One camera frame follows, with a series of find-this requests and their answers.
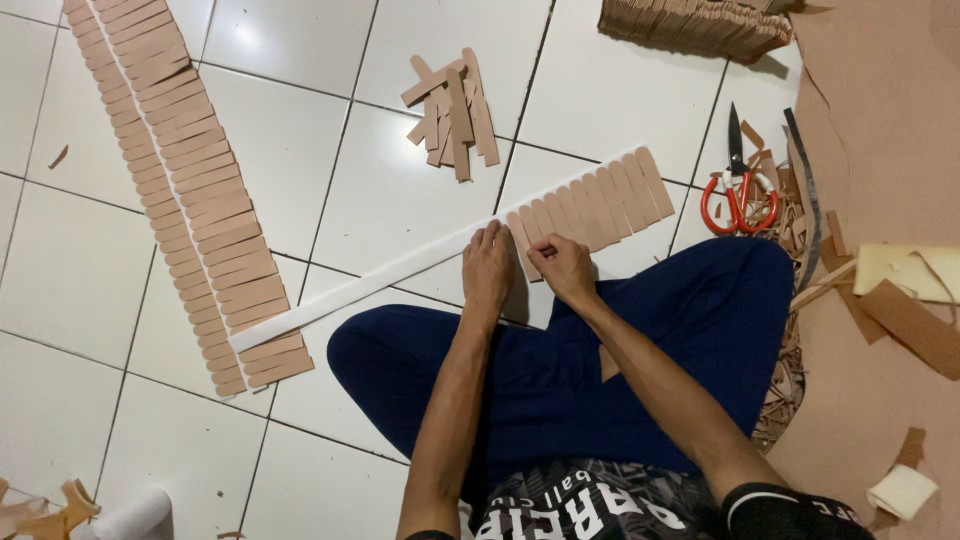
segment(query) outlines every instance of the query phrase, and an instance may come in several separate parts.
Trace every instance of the tiled floor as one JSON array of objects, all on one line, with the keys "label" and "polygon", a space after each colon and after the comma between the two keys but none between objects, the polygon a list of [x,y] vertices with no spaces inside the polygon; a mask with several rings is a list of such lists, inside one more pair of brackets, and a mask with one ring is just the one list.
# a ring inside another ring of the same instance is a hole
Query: tiled floor
[{"label": "tiled floor", "polygon": [[[710,237],[730,101],[785,158],[795,45],[750,68],[643,49],[597,34],[601,0],[167,1],[292,303],[647,143],[678,213],[594,257],[626,278]],[[314,371],[219,402],[59,5],[0,0],[0,476],[54,503],[80,478],[107,507],[159,485],[179,538],[389,537],[406,460],[326,340],[378,305],[456,312],[459,258],[305,328]],[[411,55],[467,46],[502,161],[456,184],[404,137],[419,109],[398,95]],[[542,328],[552,298],[519,281],[504,316]]]}]

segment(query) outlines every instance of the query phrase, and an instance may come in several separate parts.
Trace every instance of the stack of leather pieces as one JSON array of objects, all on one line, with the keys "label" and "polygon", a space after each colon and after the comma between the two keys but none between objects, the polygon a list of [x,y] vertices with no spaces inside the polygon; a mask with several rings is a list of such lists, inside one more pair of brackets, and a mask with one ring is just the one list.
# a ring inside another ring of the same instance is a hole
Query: stack of leather pieces
[{"label": "stack of leather pieces", "polygon": [[239,364],[228,343],[290,306],[240,167],[166,2],[66,0],[63,12],[99,83],[217,394],[313,369],[299,331],[245,351]]},{"label": "stack of leather pieces", "polygon": [[653,156],[641,146],[507,214],[527,280],[542,279],[526,252],[551,233],[596,252],[675,213]]}]

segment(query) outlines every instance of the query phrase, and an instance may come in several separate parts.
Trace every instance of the foam piece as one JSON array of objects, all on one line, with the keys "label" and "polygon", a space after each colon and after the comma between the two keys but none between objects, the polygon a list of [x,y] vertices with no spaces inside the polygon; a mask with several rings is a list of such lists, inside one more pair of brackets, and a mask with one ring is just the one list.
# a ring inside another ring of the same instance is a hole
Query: foam piece
[{"label": "foam piece", "polygon": [[903,521],[910,521],[939,486],[906,465],[894,465],[883,480],[867,490],[867,502]]}]

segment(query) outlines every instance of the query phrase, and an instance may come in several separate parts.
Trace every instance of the white paper strip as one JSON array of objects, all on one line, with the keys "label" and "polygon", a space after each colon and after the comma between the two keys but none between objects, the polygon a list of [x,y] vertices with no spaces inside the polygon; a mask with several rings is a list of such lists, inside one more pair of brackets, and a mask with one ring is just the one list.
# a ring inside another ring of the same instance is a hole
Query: white paper strip
[{"label": "white paper strip", "polygon": [[[617,154],[617,158],[611,161],[622,158],[624,154],[632,153],[635,148],[636,146]],[[539,193],[531,195],[521,204],[502,210],[495,215],[485,217],[462,228],[456,233],[445,236],[432,244],[428,244],[401,258],[388,262],[362,278],[353,282],[344,283],[337,288],[300,304],[298,307],[280,313],[278,316],[254,327],[240,331],[228,338],[230,346],[238,354],[242,353],[268,339],[316,321],[341,307],[349,306],[358,300],[362,300],[378,290],[387,288],[396,282],[401,282],[449,258],[454,258],[464,251],[464,248],[470,242],[470,238],[473,237],[473,233],[475,233],[477,229],[487,227],[487,224],[490,223],[491,220],[499,219],[501,223],[506,223],[508,213],[516,211],[521,206],[528,204],[534,199],[539,199],[547,193],[556,191],[561,186],[567,185],[575,179],[582,178],[587,173],[595,172],[600,167],[606,167],[609,163],[610,162],[607,161],[599,165],[593,165],[591,168],[569,180],[555,184]]]}]

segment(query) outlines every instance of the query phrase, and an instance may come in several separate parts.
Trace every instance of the red scissors handle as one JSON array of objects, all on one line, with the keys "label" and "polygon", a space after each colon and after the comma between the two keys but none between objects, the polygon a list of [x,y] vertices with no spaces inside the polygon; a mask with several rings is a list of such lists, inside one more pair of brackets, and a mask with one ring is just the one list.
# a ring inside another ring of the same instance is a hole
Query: red scissors handle
[{"label": "red scissors handle", "polygon": [[754,175],[749,172],[744,173],[743,184],[740,187],[740,199],[737,201],[736,192],[733,190],[732,174],[730,171],[723,172],[721,178],[724,184],[724,192],[727,195],[727,203],[730,205],[731,224],[728,227],[720,227],[710,217],[707,204],[710,193],[713,192],[713,189],[717,185],[717,179],[715,177],[710,179],[709,184],[707,184],[707,189],[704,190],[700,198],[700,215],[704,218],[704,223],[707,224],[708,229],[717,234],[732,233],[737,230],[740,230],[742,233],[756,233],[773,225],[774,220],[777,219],[779,196],[770,181],[759,173],[756,174],[756,178],[763,186],[763,190],[767,193],[770,207],[767,210],[767,215],[759,224],[751,226],[747,223],[747,194],[750,191],[750,183],[753,176]]}]

